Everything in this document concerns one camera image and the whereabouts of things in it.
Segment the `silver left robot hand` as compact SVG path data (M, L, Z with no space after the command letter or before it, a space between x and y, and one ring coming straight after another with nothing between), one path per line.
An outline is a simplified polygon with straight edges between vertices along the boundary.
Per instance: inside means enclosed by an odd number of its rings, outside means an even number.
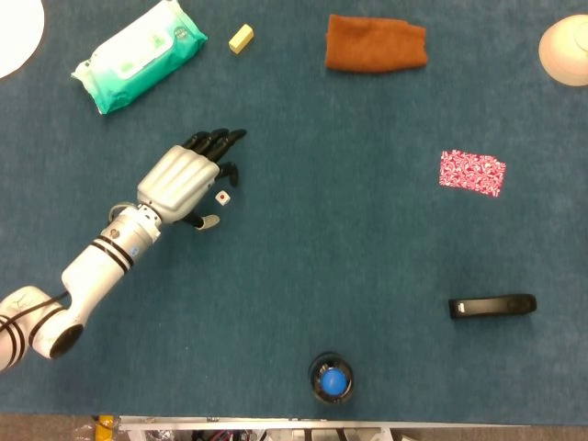
M139 206L152 210L163 224L182 221L199 231L215 227L220 217L200 215L196 206L223 178L238 186L237 165L221 158L246 134L245 129L200 131L173 146L138 184Z

